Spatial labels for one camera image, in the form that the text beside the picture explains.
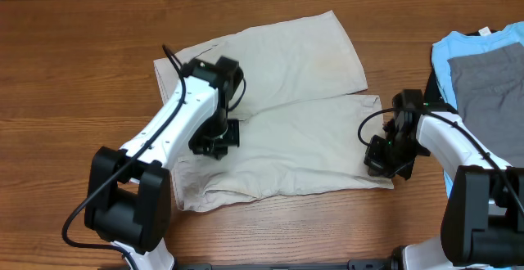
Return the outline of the beige shorts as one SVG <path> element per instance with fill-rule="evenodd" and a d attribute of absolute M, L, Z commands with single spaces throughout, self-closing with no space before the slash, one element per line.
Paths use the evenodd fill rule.
<path fill-rule="evenodd" d="M 382 133 L 381 100 L 332 11 L 245 29 L 178 52 L 183 62 L 237 60 L 230 117 L 240 144 L 221 160 L 186 154 L 172 175 L 181 210 L 207 212 L 271 196 L 390 189 L 372 177 L 364 142 Z"/>

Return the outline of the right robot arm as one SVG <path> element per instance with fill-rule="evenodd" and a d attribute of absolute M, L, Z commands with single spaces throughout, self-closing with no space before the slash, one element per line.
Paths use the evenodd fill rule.
<path fill-rule="evenodd" d="M 440 235 L 395 250 L 390 269 L 487 269 L 523 265 L 523 170 L 482 145 L 456 109 L 422 91 L 394 96 L 385 135 L 365 143 L 369 175 L 410 179 L 433 155 L 453 181 Z"/>

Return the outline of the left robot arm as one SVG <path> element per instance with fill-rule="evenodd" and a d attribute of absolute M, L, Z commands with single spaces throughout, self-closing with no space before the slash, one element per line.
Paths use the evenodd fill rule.
<path fill-rule="evenodd" d="M 132 269 L 173 269 L 164 236 L 170 223 L 170 171 L 190 151 L 219 160 L 239 146 L 239 123 L 228 104 L 244 74 L 221 56 L 178 67 L 174 93 L 151 122 L 120 149 L 93 157 L 84 223 L 109 241 Z"/>

